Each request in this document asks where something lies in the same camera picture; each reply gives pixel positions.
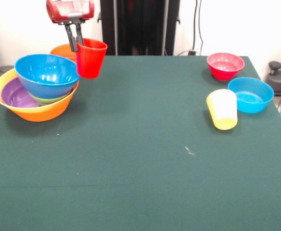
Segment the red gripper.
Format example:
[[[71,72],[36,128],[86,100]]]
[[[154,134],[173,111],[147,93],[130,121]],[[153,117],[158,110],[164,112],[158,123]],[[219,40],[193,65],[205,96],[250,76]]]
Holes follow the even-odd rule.
[[[46,9],[49,18],[53,23],[65,23],[72,19],[87,21],[94,17],[94,2],[92,0],[47,0]],[[73,36],[70,25],[65,24],[72,52],[77,52],[77,43],[84,45],[81,23],[75,22],[77,37]]]

